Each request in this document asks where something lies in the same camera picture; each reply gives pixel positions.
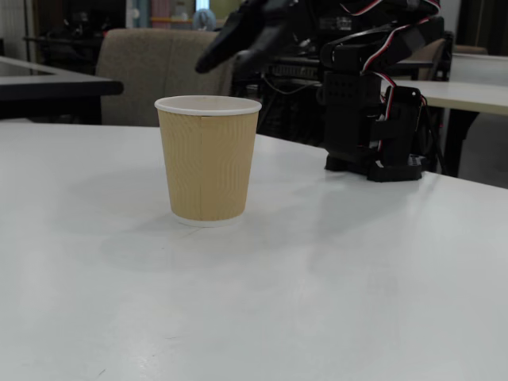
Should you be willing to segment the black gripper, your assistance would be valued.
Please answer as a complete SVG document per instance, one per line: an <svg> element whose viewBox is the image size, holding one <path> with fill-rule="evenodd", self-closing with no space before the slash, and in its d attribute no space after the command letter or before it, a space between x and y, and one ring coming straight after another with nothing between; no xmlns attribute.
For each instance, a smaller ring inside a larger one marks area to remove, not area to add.
<svg viewBox="0 0 508 381"><path fill-rule="evenodd" d="M243 1L200 56L195 71L206 74L237 53L238 64L264 64L293 40L290 26L303 25L302 6L303 1Z"/></svg>

